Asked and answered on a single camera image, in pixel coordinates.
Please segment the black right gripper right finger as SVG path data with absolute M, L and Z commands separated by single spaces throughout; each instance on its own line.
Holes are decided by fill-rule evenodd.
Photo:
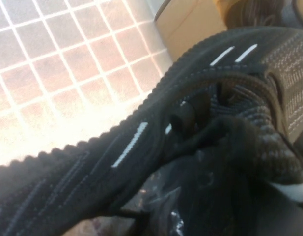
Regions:
M 226 236 L 303 236 L 303 210 L 283 196 L 232 198 L 224 216 Z

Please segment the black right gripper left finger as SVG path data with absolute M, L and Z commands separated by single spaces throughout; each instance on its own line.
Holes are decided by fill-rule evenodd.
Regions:
M 143 186 L 149 213 L 145 236 L 237 236 L 232 205 L 233 173 L 220 152 L 180 157 L 153 173 Z

